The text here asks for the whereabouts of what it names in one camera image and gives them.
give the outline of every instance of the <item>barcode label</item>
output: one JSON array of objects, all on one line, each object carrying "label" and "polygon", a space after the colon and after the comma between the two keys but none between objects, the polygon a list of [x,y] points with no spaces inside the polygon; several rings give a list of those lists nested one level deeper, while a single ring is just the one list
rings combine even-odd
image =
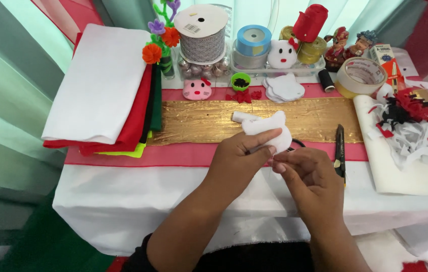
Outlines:
[{"label": "barcode label", "polygon": [[191,25],[191,24],[187,24],[185,27],[183,27],[183,29],[187,30],[188,32],[190,32],[192,34],[197,34],[197,32],[200,31],[200,28],[198,28],[198,26]]}]

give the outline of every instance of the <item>blue ribbon spool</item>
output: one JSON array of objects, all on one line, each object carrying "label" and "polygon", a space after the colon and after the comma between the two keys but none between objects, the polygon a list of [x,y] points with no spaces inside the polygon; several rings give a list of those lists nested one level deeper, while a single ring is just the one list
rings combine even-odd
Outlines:
[{"label": "blue ribbon spool", "polygon": [[271,45],[271,31],[263,26],[249,25],[238,32],[236,49],[245,56],[259,56],[266,53]]}]

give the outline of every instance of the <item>fingernail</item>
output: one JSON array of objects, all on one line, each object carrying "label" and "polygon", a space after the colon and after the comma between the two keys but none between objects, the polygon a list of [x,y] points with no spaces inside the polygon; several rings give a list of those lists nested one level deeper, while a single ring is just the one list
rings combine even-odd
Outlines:
[{"label": "fingernail", "polygon": [[283,165],[283,164],[277,164],[277,165],[276,165],[276,169],[278,170],[278,172],[279,172],[280,174],[283,174],[283,173],[286,171],[286,167],[284,167],[284,165]]},{"label": "fingernail", "polygon": [[270,152],[271,152],[271,155],[274,155],[276,153],[276,147],[270,146]]}]

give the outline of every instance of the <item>gold ribbon spool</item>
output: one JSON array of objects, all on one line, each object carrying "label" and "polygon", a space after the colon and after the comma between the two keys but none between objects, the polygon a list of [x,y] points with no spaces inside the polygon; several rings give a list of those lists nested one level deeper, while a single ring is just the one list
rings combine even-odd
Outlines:
[{"label": "gold ribbon spool", "polygon": [[279,33],[280,40],[289,40],[290,38],[296,38],[295,34],[293,34],[292,26],[285,26],[281,29],[281,33]]},{"label": "gold ribbon spool", "polygon": [[317,37],[312,43],[301,43],[298,60],[304,64],[317,63],[326,48],[326,41]]}]

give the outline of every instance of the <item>purple pipe cleaner flower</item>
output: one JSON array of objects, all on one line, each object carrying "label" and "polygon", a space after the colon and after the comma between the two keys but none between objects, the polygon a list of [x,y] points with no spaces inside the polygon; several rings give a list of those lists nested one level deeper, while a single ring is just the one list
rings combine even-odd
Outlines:
[{"label": "purple pipe cleaner flower", "polygon": [[181,1],[180,0],[174,0],[172,2],[167,1],[167,6],[172,9],[172,16],[170,16],[170,21],[172,21],[175,17],[175,14],[177,14],[177,10],[181,7]]},{"label": "purple pipe cleaner flower", "polygon": [[165,24],[160,22],[158,19],[155,19],[153,22],[149,22],[148,25],[153,34],[161,35],[165,33]]}]

